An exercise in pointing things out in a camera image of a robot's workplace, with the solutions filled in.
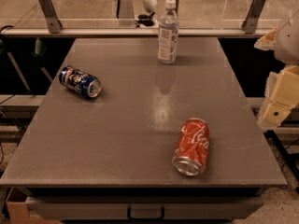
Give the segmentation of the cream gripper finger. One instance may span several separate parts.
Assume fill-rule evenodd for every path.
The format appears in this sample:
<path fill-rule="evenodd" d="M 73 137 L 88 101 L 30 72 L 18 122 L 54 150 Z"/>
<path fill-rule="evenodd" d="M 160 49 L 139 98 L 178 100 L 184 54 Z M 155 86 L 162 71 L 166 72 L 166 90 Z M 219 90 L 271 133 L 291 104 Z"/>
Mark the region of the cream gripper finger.
<path fill-rule="evenodd" d="M 257 124 L 264 131 L 272 130 L 280 126 L 298 105 L 299 66 L 289 64 L 279 73 L 269 74 Z"/>

